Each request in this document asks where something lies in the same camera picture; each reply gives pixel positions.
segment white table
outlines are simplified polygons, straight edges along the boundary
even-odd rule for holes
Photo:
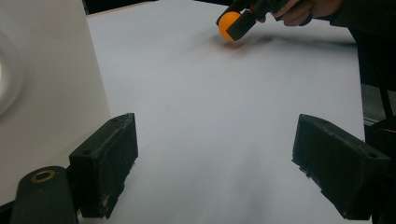
[[[347,29],[268,18],[229,43],[224,9],[162,0],[89,17],[112,115],[135,112],[140,157],[110,220],[81,223],[350,223],[291,162],[299,114],[363,138]]]

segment orange ball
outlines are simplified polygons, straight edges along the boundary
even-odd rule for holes
[[[228,28],[241,16],[239,12],[230,11],[225,13],[219,21],[219,32],[221,36],[228,40],[233,40],[227,33]]]

